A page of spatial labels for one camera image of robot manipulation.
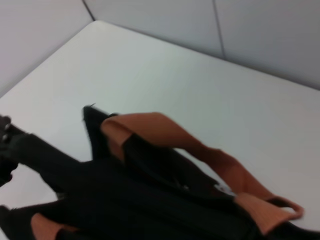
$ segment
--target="bag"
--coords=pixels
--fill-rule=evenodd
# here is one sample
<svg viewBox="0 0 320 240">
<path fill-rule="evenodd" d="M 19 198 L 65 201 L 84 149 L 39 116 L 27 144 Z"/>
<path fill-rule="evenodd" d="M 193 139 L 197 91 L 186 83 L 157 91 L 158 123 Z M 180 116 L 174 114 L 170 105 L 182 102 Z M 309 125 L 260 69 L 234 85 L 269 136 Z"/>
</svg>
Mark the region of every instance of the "bag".
<svg viewBox="0 0 320 240">
<path fill-rule="evenodd" d="M 6 143 L 4 156 L 65 194 L 39 206 L 0 207 L 0 227 L 9 239 L 320 239 L 287 222 L 301 217 L 302 207 L 273 195 L 233 157 L 203 145 L 160 113 L 107 115 L 85 107 L 84 122 L 89 162 L 32 134 Z M 175 148 L 207 163 L 236 196 L 217 190 L 219 183 Z"/>
</svg>

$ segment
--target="gray wall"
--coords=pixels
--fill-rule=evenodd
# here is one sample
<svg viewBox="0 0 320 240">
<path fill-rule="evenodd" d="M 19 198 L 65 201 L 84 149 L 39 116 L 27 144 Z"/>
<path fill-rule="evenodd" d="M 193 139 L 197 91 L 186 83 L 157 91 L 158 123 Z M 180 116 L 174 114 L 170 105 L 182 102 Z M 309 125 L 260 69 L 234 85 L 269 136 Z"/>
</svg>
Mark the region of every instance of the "gray wall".
<svg viewBox="0 0 320 240">
<path fill-rule="evenodd" d="M 97 20 L 320 90 L 319 0 L 85 0 Z"/>
<path fill-rule="evenodd" d="M 86 0 L 103 20 L 180 46 L 222 57 L 212 0 Z"/>
<path fill-rule="evenodd" d="M 0 0 L 0 97 L 90 22 L 81 0 Z"/>
</svg>

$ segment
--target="orange fabric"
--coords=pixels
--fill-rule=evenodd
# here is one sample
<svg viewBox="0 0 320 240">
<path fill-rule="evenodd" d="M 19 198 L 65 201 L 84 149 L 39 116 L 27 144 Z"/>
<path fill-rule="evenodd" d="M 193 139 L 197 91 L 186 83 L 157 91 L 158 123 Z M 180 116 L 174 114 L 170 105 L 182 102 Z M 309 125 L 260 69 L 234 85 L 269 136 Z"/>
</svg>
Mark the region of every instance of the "orange fabric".
<svg viewBox="0 0 320 240">
<path fill-rule="evenodd" d="M 235 158 L 219 149 L 205 146 L 182 127 L 161 113 L 135 113 L 107 118 L 102 132 L 113 142 L 111 152 L 124 160 L 121 146 L 135 133 L 147 142 L 166 148 L 186 150 L 207 163 L 238 194 L 235 202 L 255 220 L 263 234 L 278 224 L 300 218 L 304 209 L 285 198 L 275 196 L 258 182 Z M 295 213 L 279 207 L 291 207 Z"/>
<path fill-rule="evenodd" d="M 76 227 L 52 221 L 40 213 L 36 213 L 31 218 L 31 228 L 36 240 L 55 240 L 58 232 L 61 229 L 75 232 Z"/>
<path fill-rule="evenodd" d="M 300 217 L 247 193 L 238 194 L 234 201 L 249 213 L 264 235 L 281 223 Z"/>
</svg>

